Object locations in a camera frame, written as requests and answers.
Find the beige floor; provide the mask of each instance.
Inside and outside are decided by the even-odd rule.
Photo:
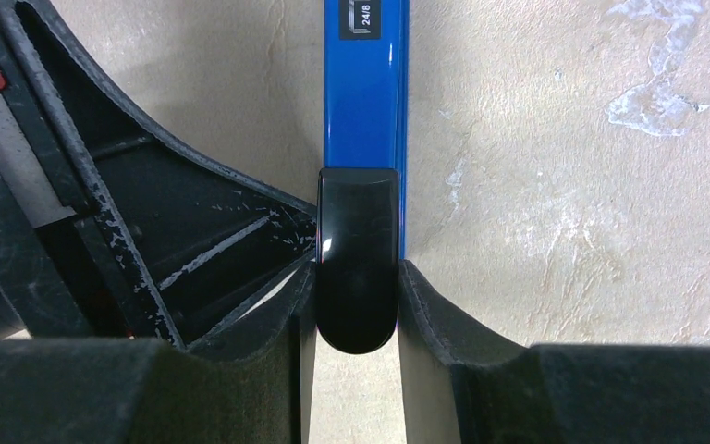
[[[313,199],[321,1],[54,3],[181,139]],[[521,343],[710,344],[698,5],[412,1],[409,256],[440,291]],[[317,356],[312,442],[402,442],[396,342]]]

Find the blue metal bar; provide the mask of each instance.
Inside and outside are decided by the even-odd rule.
[[[407,183],[409,0],[325,0],[324,166],[398,171]]]

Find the label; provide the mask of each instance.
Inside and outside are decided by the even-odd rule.
[[[341,40],[379,40],[382,37],[382,0],[338,0],[338,37]]]

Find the black label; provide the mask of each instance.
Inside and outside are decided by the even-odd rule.
[[[379,40],[382,37],[382,0],[338,0],[338,37],[341,40]]]

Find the concrete surface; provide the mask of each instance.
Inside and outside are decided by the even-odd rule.
[[[55,0],[139,105],[312,200],[322,2]],[[409,257],[521,343],[710,345],[710,2],[413,0]],[[398,348],[318,342],[314,443],[404,440]]]

